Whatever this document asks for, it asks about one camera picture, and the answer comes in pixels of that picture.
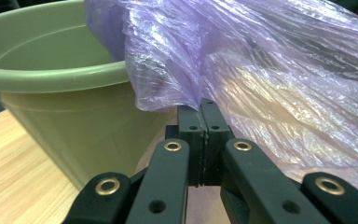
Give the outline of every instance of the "screw hole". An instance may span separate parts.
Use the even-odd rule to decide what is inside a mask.
[[[248,151],[248,150],[252,149],[252,145],[250,145],[249,143],[245,143],[245,142],[236,142],[236,143],[234,143],[234,147],[237,150],[241,150],[241,151]]]
[[[101,185],[101,189],[103,190],[110,190],[113,189],[115,187],[115,183],[114,182],[105,182]]]
[[[117,178],[105,178],[102,179],[97,186],[95,187],[95,191],[99,195],[111,195],[115,193],[120,188],[120,182]]]
[[[299,214],[301,212],[300,206],[292,201],[284,201],[282,207],[286,212],[291,214]]]
[[[178,142],[169,142],[165,144],[164,147],[169,151],[177,151],[182,148],[182,145]]]
[[[316,186],[324,192],[333,195],[342,195],[345,189],[335,180],[327,177],[318,177],[315,180]]]
[[[154,214],[158,214],[162,213],[166,207],[167,206],[165,205],[165,202],[163,202],[162,200],[154,200],[149,204],[149,211]]]

